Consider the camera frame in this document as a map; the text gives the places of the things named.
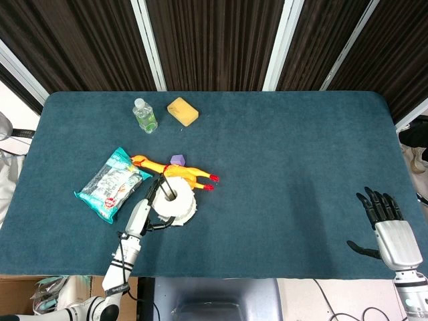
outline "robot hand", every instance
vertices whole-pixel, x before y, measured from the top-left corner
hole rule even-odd
[[[416,271],[423,259],[409,222],[391,196],[364,189],[370,200],[360,193],[356,196],[366,210],[379,250],[365,249],[352,241],[347,244],[359,254],[383,260],[395,271],[394,285],[409,321],[428,318],[428,282]]]

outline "blue plastic bag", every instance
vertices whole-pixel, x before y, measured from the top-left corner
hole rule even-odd
[[[74,195],[97,212],[103,220],[113,223],[113,216],[141,182],[152,175],[138,169],[119,147],[95,177]]]

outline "yellow sponge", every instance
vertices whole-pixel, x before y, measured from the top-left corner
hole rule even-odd
[[[199,117],[198,111],[181,97],[178,97],[176,100],[171,102],[168,105],[167,110],[184,126],[190,125]]]

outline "table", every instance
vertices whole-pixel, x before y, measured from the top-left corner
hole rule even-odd
[[[187,128],[166,111],[179,96],[200,112]],[[139,97],[154,108],[152,134],[132,114]],[[112,225],[73,192],[118,146],[160,163],[184,154],[187,165],[221,177],[214,191],[196,191],[189,224],[144,236],[136,276],[391,278],[381,261],[346,244],[376,247],[355,197],[364,186],[396,197],[428,257],[427,226],[378,94],[58,92],[45,104],[0,230],[0,273],[104,275],[116,232],[152,181]]]

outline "white floor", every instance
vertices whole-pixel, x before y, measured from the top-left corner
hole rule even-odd
[[[36,129],[39,116],[32,112],[14,93],[0,82],[0,112],[12,121],[14,128]],[[0,142],[0,148],[11,152],[26,153],[28,146],[14,140]],[[409,160],[411,153],[405,155]],[[428,196],[428,173],[413,175],[416,188]],[[396,297],[391,280],[319,280],[336,313],[345,312],[361,319],[364,309],[374,306],[381,309],[390,321],[401,321],[403,307]],[[321,291],[313,280],[278,279],[282,299],[284,321],[329,320],[332,312],[328,308]],[[338,321],[352,320],[347,316],[337,317]],[[385,321],[377,311],[367,313],[366,321]]]

